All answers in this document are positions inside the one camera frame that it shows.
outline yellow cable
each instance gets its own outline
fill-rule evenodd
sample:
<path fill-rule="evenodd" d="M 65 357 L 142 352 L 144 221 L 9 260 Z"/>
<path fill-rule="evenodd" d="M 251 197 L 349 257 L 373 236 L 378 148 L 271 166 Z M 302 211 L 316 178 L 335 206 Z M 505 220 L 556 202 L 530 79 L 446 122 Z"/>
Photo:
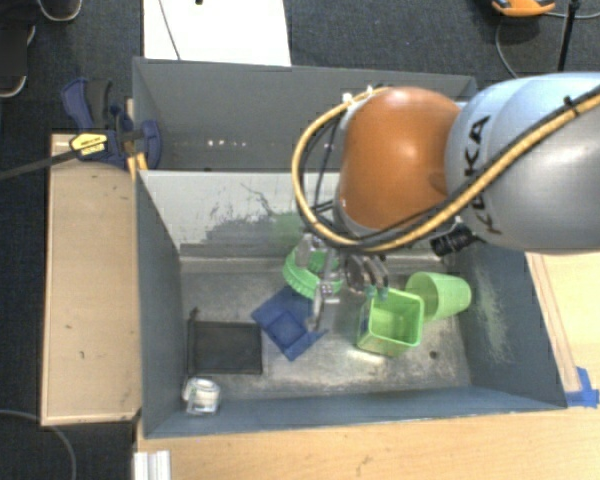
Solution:
<path fill-rule="evenodd" d="M 386 88 L 378 89 L 372 93 L 361 93 L 356 95 L 352 100 L 342 103 L 337 107 L 334 107 L 330 111 L 321 115 L 316 119 L 309 128 L 302 134 L 296 149 L 294 150 L 293 157 L 291 159 L 291 181 L 293 184 L 296 201 L 298 208 L 302 214 L 306 217 L 308 222 L 313 228 L 320 234 L 328 238 L 329 240 L 342 244 L 342 245 L 359 245 L 360 240 L 352 240 L 350 238 L 343 237 L 331 231 L 327 226 L 318 221 L 316 215 L 311 211 L 309 204 L 304 196 L 302 187 L 299 183 L 298 168 L 302 152 L 313 134 L 323 126 L 327 121 L 337 116 L 344 110 L 346 110 L 352 103 L 361 101 L 362 99 L 371 96 L 377 92 L 385 90 Z M 556 116 L 551 121 L 545 123 L 538 129 L 531 132 L 525 138 L 520 140 L 514 147 L 512 147 L 506 154 L 499 158 L 491 167 L 489 167 L 482 175 L 480 175 L 474 183 L 467 188 L 462 194 L 460 194 L 455 200 L 451 201 L 445 208 L 440 210 L 431 219 L 418 226 L 411 232 L 402 235 L 401 237 L 387 242 L 385 244 L 377 245 L 370 248 L 365 248 L 368 252 L 383 252 L 390 249 L 395 249 L 404 246 L 410 242 L 422 238 L 426 234 L 430 233 L 438 226 L 449 220 L 455 214 L 460 212 L 466 205 L 468 205 L 475 197 L 480 194 L 485 188 L 487 188 L 505 169 L 513 164 L 520 156 L 525 154 L 529 149 L 534 147 L 536 144 L 549 137 L 552 133 L 565 126 L 568 122 L 575 119 L 579 114 L 587 112 L 592 108 L 600 105 L 600 94 L 596 95 L 582 103 L 578 104 L 573 108 L 565 110 L 562 114 Z"/>

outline green cup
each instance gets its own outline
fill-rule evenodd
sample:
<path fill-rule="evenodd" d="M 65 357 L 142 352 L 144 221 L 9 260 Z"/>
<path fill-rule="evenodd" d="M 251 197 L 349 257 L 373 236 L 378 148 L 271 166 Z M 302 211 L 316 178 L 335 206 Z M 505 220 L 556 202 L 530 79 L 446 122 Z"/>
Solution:
<path fill-rule="evenodd" d="M 407 293 L 424 301 L 424 321 L 453 316 L 471 304 L 471 287 L 464 279 L 436 272 L 416 272 L 407 280 Z"/>

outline green plastic cup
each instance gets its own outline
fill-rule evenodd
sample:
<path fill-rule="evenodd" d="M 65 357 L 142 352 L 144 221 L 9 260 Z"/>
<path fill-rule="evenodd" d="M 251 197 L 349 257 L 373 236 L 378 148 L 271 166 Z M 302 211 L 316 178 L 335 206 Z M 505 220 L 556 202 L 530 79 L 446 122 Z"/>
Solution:
<path fill-rule="evenodd" d="M 448 318 L 471 304 L 471 287 L 462 278 L 437 272 L 416 272 L 407 280 L 407 293 L 424 301 L 424 321 Z"/>
<path fill-rule="evenodd" d="M 417 295 L 389 289 L 363 306 L 356 345 L 367 352 L 396 357 L 420 344 L 424 304 Z"/>

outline green square container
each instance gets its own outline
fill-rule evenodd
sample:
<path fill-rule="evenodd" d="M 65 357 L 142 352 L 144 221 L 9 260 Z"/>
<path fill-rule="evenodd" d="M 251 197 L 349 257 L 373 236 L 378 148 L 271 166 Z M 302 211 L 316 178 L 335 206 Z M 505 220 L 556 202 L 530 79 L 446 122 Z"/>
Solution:
<path fill-rule="evenodd" d="M 376 295 L 362 306 L 356 344 L 367 352 L 396 357 L 420 344 L 423 324 L 422 298 L 391 288 L 385 300 Z"/>

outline blue clamp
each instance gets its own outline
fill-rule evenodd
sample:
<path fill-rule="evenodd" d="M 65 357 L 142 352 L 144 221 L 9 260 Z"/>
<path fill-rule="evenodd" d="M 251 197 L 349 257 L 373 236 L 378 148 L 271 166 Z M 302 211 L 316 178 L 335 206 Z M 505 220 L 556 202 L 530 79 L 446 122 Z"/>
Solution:
<path fill-rule="evenodd" d="M 593 389 L 589 381 L 589 374 L 584 368 L 576 367 L 582 389 L 580 391 L 565 393 L 569 407 L 591 407 L 597 409 L 600 405 L 600 390 Z"/>
<path fill-rule="evenodd" d="M 133 142 L 135 153 L 144 153 L 149 169 L 155 169 L 160 163 L 162 138 L 155 120 L 145 120 L 141 124 L 141 133 L 134 132 L 133 121 L 120 107 L 108 104 L 111 83 L 108 81 L 89 81 L 77 78 L 61 91 L 65 112 L 71 117 L 78 130 L 96 131 L 106 135 L 107 141 L 101 151 L 80 154 L 82 161 L 104 162 L 119 169 L 127 168 L 127 159 L 132 155 L 125 142 Z"/>

